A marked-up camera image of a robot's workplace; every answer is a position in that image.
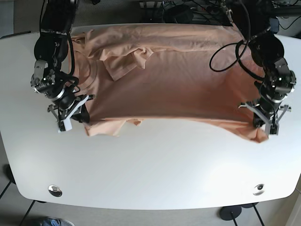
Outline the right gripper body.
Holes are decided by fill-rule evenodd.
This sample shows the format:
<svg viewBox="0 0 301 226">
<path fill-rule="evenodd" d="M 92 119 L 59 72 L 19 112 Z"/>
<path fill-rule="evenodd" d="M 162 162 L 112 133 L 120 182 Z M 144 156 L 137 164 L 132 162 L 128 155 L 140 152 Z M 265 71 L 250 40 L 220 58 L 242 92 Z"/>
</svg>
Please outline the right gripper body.
<svg viewBox="0 0 301 226">
<path fill-rule="evenodd" d="M 43 60 L 35 62 L 31 87 L 52 102 L 47 111 L 52 112 L 57 122 L 72 119 L 76 110 L 95 96 L 79 95 L 80 87 L 77 77 L 62 72 L 60 68 L 54 69 L 46 65 L 47 62 Z"/>
</svg>

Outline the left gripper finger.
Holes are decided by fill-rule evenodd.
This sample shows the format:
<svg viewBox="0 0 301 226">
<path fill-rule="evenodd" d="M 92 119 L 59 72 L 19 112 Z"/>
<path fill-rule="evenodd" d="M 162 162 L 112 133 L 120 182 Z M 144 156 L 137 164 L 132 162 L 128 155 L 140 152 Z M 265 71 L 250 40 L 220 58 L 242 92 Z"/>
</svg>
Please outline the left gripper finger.
<svg viewBox="0 0 301 226">
<path fill-rule="evenodd" d="M 258 116 L 254 116 L 253 117 L 253 127 L 254 128 L 260 128 L 264 125 L 264 121 L 258 117 Z"/>
</svg>

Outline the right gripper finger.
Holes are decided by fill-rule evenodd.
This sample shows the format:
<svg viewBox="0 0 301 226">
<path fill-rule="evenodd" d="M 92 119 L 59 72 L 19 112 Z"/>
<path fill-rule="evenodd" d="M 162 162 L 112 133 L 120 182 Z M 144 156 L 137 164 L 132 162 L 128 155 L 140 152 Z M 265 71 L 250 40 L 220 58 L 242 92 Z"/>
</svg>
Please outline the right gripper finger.
<svg viewBox="0 0 301 226">
<path fill-rule="evenodd" d="M 78 121 L 80 123 L 89 123 L 90 122 L 90 115 L 87 111 L 85 105 L 80 106 L 76 112 L 72 115 L 72 119 Z"/>
</svg>

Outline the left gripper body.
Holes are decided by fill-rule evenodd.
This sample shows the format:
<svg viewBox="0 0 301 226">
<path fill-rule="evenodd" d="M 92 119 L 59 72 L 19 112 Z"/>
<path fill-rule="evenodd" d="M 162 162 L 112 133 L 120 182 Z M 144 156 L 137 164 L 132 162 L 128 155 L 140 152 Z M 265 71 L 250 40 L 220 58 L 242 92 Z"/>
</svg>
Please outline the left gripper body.
<svg viewBox="0 0 301 226">
<path fill-rule="evenodd" d="M 253 116 L 260 117 L 264 121 L 264 126 L 266 123 L 279 124 L 284 113 L 291 110 L 290 106 L 282 106 L 281 103 L 294 91 L 296 76 L 284 58 L 264 63 L 263 69 L 265 72 L 263 81 L 254 82 L 260 98 L 241 103 L 239 107 L 245 107 L 253 112 Z"/>
</svg>

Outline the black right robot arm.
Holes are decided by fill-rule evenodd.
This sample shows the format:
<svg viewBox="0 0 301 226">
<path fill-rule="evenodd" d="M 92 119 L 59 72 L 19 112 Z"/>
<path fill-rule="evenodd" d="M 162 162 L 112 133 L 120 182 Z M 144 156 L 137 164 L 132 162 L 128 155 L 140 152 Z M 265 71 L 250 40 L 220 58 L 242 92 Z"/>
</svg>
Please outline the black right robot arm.
<svg viewBox="0 0 301 226">
<path fill-rule="evenodd" d="M 31 87 L 53 104 L 48 107 L 60 126 L 66 120 L 89 123 L 85 103 L 93 95 L 79 95 L 79 79 L 74 76 L 75 56 L 71 28 L 77 0 L 45 0 L 40 14 L 40 37 L 34 46 L 36 59 Z"/>
</svg>

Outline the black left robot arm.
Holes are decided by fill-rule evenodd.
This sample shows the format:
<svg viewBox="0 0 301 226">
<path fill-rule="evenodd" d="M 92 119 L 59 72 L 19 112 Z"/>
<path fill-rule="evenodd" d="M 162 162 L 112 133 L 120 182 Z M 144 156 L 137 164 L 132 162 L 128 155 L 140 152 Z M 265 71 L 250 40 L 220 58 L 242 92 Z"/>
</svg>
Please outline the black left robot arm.
<svg viewBox="0 0 301 226">
<path fill-rule="evenodd" d="M 269 0 L 223 0 L 221 8 L 243 35 L 243 39 L 235 43 L 236 59 L 226 70 L 239 64 L 255 79 L 254 85 L 260 94 L 259 99 L 241 106 L 253 112 L 255 128 L 265 126 L 267 135 L 276 135 L 282 118 L 277 113 L 291 109 L 281 103 L 294 91 L 297 79 L 284 58 L 283 44 L 275 36 L 279 29 L 279 22 L 273 22 L 277 17 L 275 8 Z M 264 69 L 263 77 L 242 63 L 241 58 L 247 49 L 250 49 L 253 61 Z"/>
</svg>

